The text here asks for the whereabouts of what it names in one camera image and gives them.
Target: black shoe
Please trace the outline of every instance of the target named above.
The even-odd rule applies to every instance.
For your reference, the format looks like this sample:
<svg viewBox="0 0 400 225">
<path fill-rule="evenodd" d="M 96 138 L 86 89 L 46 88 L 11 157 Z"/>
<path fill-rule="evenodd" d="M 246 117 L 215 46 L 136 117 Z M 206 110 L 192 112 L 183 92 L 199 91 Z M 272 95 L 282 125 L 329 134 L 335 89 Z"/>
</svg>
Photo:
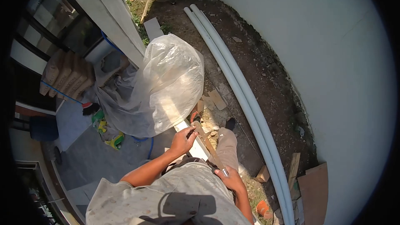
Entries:
<svg viewBox="0 0 400 225">
<path fill-rule="evenodd" d="M 225 128 L 233 130 L 235 128 L 235 124 L 235 118 L 230 118 L 228 121 L 226 121 Z"/>
</svg>

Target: gray pvc pipe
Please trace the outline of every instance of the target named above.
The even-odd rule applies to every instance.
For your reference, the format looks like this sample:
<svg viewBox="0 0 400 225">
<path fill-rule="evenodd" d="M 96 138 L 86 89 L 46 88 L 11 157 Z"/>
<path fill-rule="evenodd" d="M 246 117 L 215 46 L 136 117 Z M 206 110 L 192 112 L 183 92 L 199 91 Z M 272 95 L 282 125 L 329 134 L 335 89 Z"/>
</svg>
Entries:
<svg viewBox="0 0 400 225">
<path fill-rule="evenodd" d="M 247 83 L 246 78 L 243 76 L 243 73 L 239 66 L 237 65 L 235 59 L 233 58 L 232 54 L 230 53 L 229 49 L 225 45 L 224 41 L 218 34 L 218 32 L 215 30 L 211 22 L 208 20 L 208 18 L 197 8 L 195 4 L 191 4 L 190 8 L 192 9 L 193 13 L 196 15 L 198 20 L 202 23 L 203 27 L 206 29 L 207 33 L 211 37 L 211 39 L 214 41 L 215 45 L 221 52 L 223 58 L 227 62 L 230 70 L 232 71 L 234 77 L 236 78 L 237 82 L 239 83 L 240 88 L 242 89 L 248 104 L 251 107 L 251 110 L 256 118 L 256 121 L 258 123 L 258 126 L 261 129 L 261 133 L 263 134 L 264 140 L 267 144 L 268 150 L 271 154 L 272 161 L 274 162 L 276 171 L 278 173 L 278 178 L 280 185 L 282 186 L 282 191 L 285 199 L 286 209 L 289 215 L 289 223 L 285 221 L 285 224 L 292 224 L 294 225 L 294 213 L 293 213 L 293 206 L 292 206 L 292 198 L 290 196 L 290 190 L 289 190 L 289 185 L 287 184 L 287 178 L 285 171 L 283 169 L 282 161 L 280 159 L 278 150 L 276 148 L 276 144 L 274 142 L 274 138 L 271 134 L 271 131 L 268 127 L 267 121 L 265 120 L 265 117 L 261 111 L 261 108 L 254 97 L 254 94 L 250 88 L 250 86 Z"/>
<path fill-rule="evenodd" d="M 233 75 L 231 69 L 229 68 L 227 62 L 223 58 L 220 50 L 217 48 L 216 44 L 214 43 L 213 39 L 210 37 L 206 29 L 204 28 L 203 24 L 199 21 L 199 19 L 194 15 L 194 13 L 188 8 L 184 8 L 185 13 L 187 16 L 190 18 L 200 35 L 202 36 L 203 40 L 206 42 L 208 48 L 210 49 L 211 53 L 215 57 L 215 60 L 217 61 L 219 67 L 221 68 L 222 72 L 224 73 L 229 85 L 232 88 L 232 91 L 234 92 L 237 101 L 239 102 L 240 106 L 242 107 L 242 110 L 247 118 L 247 121 L 249 122 L 249 125 L 254 133 L 254 136 L 257 140 L 258 146 L 260 147 L 260 151 L 263 154 L 265 163 L 267 165 L 268 171 L 270 173 L 271 180 L 273 182 L 275 192 L 276 192 L 276 197 L 278 198 L 279 204 L 281 206 L 281 212 L 282 216 L 284 219 L 284 222 L 286 224 L 291 224 L 289 216 L 287 214 L 287 205 L 285 202 L 285 198 L 283 195 L 283 190 L 281 183 L 279 181 L 279 177 L 276 171 L 276 167 L 274 165 L 274 162 L 272 160 L 271 154 L 268 150 L 268 147 L 266 145 L 266 142 L 264 140 L 264 137 L 262 135 L 261 129 L 256 121 L 256 118 L 252 112 L 252 109 L 244 96 L 244 93 L 242 89 L 240 88 L 237 79 Z"/>
</svg>

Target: khaki pants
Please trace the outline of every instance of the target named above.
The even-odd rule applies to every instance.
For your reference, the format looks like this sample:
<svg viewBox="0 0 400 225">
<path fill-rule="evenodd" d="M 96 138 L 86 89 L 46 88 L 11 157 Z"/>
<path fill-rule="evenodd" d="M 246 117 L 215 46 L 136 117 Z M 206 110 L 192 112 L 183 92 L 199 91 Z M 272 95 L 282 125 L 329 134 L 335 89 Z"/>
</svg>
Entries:
<svg viewBox="0 0 400 225">
<path fill-rule="evenodd" d="M 233 131 L 227 128 L 220 128 L 218 131 L 218 145 L 216 153 L 224 166 L 230 166 L 239 171 L 239 162 L 237 160 L 237 139 Z M 208 159 L 215 164 L 214 158 Z"/>
</svg>

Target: transparent plastic bag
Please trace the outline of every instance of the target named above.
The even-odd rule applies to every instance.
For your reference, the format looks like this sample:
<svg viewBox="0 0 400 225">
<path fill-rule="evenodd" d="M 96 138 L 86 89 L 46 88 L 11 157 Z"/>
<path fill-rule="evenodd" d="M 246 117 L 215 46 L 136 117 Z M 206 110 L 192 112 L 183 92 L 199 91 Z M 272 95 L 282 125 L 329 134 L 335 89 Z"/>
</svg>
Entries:
<svg viewBox="0 0 400 225">
<path fill-rule="evenodd" d="M 153 137 L 182 122 L 203 93 L 203 56 L 173 34 L 147 46 L 143 66 L 129 66 L 95 87 L 110 125 L 134 137 Z"/>
</svg>

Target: gray shirt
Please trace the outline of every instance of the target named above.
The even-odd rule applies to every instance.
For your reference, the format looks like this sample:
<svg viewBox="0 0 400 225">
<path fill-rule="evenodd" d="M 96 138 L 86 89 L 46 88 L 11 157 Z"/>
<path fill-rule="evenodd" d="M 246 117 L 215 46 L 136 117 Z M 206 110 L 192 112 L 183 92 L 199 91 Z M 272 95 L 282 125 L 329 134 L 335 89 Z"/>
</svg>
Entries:
<svg viewBox="0 0 400 225">
<path fill-rule="evenodd" d="M 120 225 L 137 218 L 155 224 L 250 224 L 235 206 L 232 192 L 211 168 L 190 162 L 175 168 L 152 185 L 102 179 L 86 211 L 86 223 Z"/>
</svg>

